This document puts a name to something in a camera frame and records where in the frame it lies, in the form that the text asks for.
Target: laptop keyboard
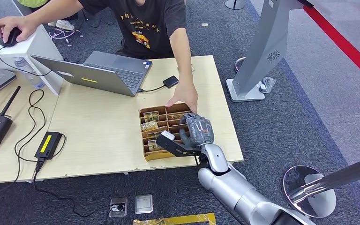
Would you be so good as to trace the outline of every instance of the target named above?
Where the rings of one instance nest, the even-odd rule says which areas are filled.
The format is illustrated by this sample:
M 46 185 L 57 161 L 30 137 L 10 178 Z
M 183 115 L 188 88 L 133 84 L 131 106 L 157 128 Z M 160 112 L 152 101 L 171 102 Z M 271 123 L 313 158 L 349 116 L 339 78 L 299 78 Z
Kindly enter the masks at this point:
M 88 66 L 88 67 L 95 67 L 95 68 L 100 68 L 100 69 L 105 69 L 105 70 L 110 70 L 110 71 L 115 72 L 118 75 L 118 77 L 120 77 L 120 79 L 129 88 L 137 88 L 137 85 L 139 84 L 139 82 L 143 76 L 143 74 L 141 74 L 141 73 L 130 72 L 130 71 L 125 71 L 125 70 L 118 70 L 118 69 L 115 69 L 112 67 L 106 67 L 106 66 L 95 65 L 95 64 L 90 64 L 90 63 L 86 63 L 84 65 Z

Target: floor socket cover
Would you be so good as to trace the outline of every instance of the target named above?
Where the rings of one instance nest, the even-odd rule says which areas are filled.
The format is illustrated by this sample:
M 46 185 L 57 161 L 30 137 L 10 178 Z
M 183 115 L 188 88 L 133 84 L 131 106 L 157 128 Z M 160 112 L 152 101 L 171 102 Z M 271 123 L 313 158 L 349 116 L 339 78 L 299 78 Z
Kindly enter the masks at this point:
M 128 212 L 127 198 L 112 198 L 109 217 L 125 217 Z
M 152 195 L 136 196 L 136 214 L 152 213 Z

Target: black t-shirt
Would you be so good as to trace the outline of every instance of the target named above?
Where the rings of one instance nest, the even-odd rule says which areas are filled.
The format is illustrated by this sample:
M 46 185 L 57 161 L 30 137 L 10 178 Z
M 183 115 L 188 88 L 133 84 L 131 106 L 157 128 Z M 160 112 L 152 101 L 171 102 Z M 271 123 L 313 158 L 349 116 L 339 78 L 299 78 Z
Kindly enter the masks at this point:
M 91 14 L 109 7 L 113 10 L 122 32 L 126 52 L 139 58 L 173 56 L 169 37 L 178 28 L 186 27 L 184 0 L 79 0 Z

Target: remote controller antenna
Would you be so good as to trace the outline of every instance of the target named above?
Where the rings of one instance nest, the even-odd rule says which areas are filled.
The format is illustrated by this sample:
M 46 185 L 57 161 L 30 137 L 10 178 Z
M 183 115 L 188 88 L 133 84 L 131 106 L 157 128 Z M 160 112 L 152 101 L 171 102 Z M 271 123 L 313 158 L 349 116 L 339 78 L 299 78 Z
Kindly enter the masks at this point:
M 15 90 L 15 92 L 13 93 L 12 97 L 10 97 L 9 101 L 6 103 L 5 108 L 3 108 L 2 112 L 0 113 L 1 116 L 4 116 L 6 111 L 8 110 L 9 106 L 12 104 L 13 99 L 16 97 L 18 91 L 20 90 L 20 86 L 18 86 Z

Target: floor power outlet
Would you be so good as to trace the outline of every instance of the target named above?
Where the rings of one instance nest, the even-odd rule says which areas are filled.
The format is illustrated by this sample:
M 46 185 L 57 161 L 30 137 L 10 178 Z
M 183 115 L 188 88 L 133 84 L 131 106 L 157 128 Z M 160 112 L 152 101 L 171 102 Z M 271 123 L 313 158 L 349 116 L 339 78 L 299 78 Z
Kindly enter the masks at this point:
M 112 198 L 110 218 L 125 217 L 128 213 L 128 198 Z

